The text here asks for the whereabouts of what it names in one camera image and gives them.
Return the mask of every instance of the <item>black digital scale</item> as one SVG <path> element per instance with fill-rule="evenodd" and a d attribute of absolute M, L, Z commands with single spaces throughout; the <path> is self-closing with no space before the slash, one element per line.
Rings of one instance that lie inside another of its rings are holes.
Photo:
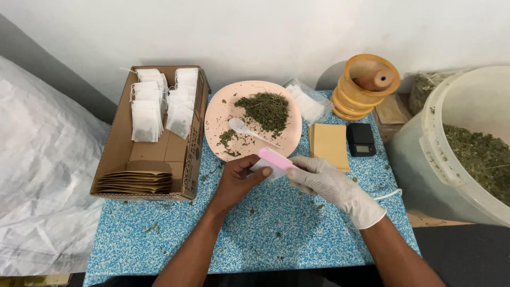
<path fill-rule="evenodd" d="M 347 126 L 347 144 L 353 157 L 375 155 L 375 141 L 370 124 L 349 124 Z"/>

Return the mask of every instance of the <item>white bucket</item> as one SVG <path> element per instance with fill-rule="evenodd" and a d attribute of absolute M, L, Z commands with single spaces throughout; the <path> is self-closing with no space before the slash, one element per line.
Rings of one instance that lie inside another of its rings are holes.
<path fill-rule="evenodd" d="M 451 76 L 387 144 L 407 209 L 446 220 L 510 226 L 510 207 L 489 194 L 462 167 L 442 125 L 490 133 L 510 144 L 508 82 L 510 66 Z"/>

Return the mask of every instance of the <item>blue speckled tablecloth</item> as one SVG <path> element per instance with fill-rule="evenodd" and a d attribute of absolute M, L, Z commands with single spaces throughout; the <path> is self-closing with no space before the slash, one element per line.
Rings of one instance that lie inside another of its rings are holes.
<path fill-rule="evenodd" d="M 321 91 L 328 98 L 332 91 Z M 373 157 L 352 158 L 351 172 L 372 197 L 397 188 L 372 114 Z M 345 124 L 330 114 L 326 123 Z M 307 155 L 307 126 L 294 155 Z M 213 195 L 222 169 L 204 138 L 197 197 L 191 202 L 106 200 L 90 255 L 84 286 L 115 275 L 156 275 L 184 242 Z M 205 181 L 201 178 L 209 174 Z M 285 177 L 255 187 L 226 217 L 218 235 L 209 273 L 343 267 L 373 263 L 349 217 L 320 197 L 299 195 Z M 419 252 L 399 194 L 379 200 L 407 243 Z M 142 227 L 155 228 L 144 232 Z"/>

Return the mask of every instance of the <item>white latex glove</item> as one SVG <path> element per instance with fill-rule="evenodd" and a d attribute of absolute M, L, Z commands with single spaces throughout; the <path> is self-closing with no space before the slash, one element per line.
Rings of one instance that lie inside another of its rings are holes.
<path fill-rule="evenodd" d="M 369 228 L 386 214 L 386 209 L 325 159 L 295 156 L 290 160 L 301 168 L 287 170 L 290 184 L 345 211 L 357 229 Z"/>

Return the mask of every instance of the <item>pink plate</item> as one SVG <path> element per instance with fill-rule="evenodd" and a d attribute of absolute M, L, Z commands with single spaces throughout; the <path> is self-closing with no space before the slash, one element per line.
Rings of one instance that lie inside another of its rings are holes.
<path fill-rule="evenodd" d="M 289 118 L 287 119 L 287 127 L 282 134 L 274 139 L 272 132 L 263 131 L 260 124 L 251 118 L 244 116 L 244 108 L 234 107 L 234 103 L 242 97 L 251 97 L 250 95 L 258 92 L 272 92 L 281 94 L 289 101 Z M 239 117 L 248 123 L 248 127 L 252 132 L 263 136 L 265 139 L 278 145 L 280 149 L 272 147 L 256 138 L 248 135 L 238 134 L 237 139 L 228 142 L 228 148 L 234 152 L 239 152 L 240 156 L 232 156 L 227 154 L 226 148 L 220 144 L 220 135 L 230 129 L 228 120 L 232 117 Z M 288 157 L 297 147 L 301 139 L 301 112 L 297 107 L 292 95 L 282 86 L 264 81 L 243 81 L 228 85 L 214 94 L 209 106 L 207 107 L 205 118 L 205 134 L 207 143 L 213 153 L 224 161 L 241 158 L 250 154 L 257 154 L 260 148 L 268 147 L 277 151 L 281 155 Z"/>

